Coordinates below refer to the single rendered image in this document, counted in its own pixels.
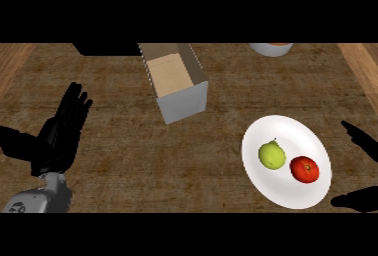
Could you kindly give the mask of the white bowl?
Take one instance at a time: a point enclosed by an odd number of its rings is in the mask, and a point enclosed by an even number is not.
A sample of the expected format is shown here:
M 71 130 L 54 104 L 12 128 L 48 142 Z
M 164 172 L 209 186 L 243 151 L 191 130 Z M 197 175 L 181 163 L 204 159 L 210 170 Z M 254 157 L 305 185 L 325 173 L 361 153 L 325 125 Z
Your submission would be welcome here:
M 284 56 L 293 47 L 293 43 L 277 45 L 271 43 L 252 43 L 250 44 L 253 50 L 268 57 L 281 57 Z

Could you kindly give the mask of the open cardboard box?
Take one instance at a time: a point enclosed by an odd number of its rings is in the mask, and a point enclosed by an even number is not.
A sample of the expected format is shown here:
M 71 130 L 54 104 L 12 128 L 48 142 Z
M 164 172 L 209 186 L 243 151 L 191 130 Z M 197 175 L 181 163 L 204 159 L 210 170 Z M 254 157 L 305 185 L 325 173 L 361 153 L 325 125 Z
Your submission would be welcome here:
M 209 79 L 190 43 L 141 43 L 139 49 L 167 124 L 206 111 Z

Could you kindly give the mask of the red tomato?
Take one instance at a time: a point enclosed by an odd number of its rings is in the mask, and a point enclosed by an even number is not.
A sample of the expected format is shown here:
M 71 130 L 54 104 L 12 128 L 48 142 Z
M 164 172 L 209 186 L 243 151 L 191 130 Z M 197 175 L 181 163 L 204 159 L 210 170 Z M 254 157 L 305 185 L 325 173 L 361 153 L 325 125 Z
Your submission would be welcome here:
M 294 179 L 302 183 L 314 183 L 321 176 L 317 162 L 306 156 L 299 156 L 290 163 L 291 174 Z

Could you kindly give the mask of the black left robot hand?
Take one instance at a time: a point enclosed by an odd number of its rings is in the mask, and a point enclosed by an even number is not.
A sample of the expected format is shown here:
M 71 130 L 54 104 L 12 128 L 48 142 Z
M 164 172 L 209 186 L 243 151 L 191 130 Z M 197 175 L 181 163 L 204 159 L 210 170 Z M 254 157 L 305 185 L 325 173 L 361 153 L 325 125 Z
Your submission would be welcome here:
M 49 172 L 64 173 L 74 163 L 94 103 L 82 89 L 83 86 L 73 82 L 57 114 L 48 119 L 37 136 L 0 126 L 0 150 L 8 157 L 32 163 L 32 175 L 36 177 Z

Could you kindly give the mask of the green lime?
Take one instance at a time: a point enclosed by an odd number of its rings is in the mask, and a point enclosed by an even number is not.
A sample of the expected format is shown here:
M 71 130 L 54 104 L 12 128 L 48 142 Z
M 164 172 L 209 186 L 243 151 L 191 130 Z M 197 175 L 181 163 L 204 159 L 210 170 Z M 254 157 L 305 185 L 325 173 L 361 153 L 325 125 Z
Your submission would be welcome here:
M 287 154 L 278 142 L 272 140 L 259 149 L 259 160 L 271 170 L 278 170 L 287 162 Z

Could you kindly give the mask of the black appliance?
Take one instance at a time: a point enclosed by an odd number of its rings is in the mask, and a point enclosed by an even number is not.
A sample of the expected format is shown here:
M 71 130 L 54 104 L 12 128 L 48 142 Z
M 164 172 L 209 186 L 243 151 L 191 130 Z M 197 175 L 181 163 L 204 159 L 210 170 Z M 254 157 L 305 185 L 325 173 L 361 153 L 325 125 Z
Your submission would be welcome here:
M 139 56 L 141 50 L 136 43 L 132 44 L 74 44 L 83 56 Z

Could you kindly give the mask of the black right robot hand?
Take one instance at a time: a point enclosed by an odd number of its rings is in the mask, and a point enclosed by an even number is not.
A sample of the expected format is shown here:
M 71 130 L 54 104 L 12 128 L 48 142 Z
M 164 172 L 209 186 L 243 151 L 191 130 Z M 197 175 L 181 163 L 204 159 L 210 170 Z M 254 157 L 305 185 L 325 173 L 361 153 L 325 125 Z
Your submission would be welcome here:
M 352 142 L 362 148 L 368 156 L 378 163 L 378 141 L 348 121 L 342 125 L 352 137 Z M 378 186 L 359 189 L 331 199 L 334 207 L 350 208 L 361 213 L 378 211 Z

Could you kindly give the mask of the white oval plate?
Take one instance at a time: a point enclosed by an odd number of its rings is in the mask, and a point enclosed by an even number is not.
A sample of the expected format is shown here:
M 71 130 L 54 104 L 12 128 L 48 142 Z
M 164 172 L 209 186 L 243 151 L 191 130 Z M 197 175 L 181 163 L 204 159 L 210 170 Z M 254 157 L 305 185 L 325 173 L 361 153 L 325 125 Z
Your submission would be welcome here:
M 259 149 L 272 140 L 287 155 L 286 164 L 278 170 L 266 168 L 259 159 Z M 262 117 L 246 131 L 241 152 L 249 178 L 265 197 L 290 209 L 314 207 L 328 194 L 333 170 L 327 149 L 306 125 L 287 116 Z M 299 156 L 309 157 L 319 167 L 319 178 L 309 184 L 302 183 L 291 174 L 290 163 Z

